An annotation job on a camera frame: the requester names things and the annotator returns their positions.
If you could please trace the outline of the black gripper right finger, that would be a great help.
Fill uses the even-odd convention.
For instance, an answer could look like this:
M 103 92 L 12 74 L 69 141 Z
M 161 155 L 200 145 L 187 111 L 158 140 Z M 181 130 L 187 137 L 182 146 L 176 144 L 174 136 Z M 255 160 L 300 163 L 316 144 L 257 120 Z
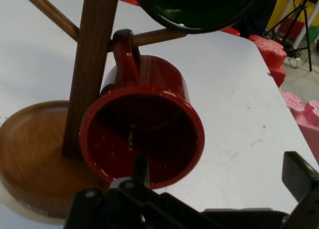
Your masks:
M 319 173 L 297 152 L 284 153 L 282 181 L 298 202 L 281 228 L 319 227 Z

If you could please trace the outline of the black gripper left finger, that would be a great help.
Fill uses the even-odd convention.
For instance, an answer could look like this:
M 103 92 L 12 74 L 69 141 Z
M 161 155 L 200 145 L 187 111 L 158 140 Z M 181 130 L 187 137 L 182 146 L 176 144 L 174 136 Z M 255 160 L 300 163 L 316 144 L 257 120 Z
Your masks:
M 83 190 L 73 199 L 66 229 L 215 229 L 217 223 L 168 193 L 150 189 L 149 159 L 139 155 L 131 178 L 104 193 Z

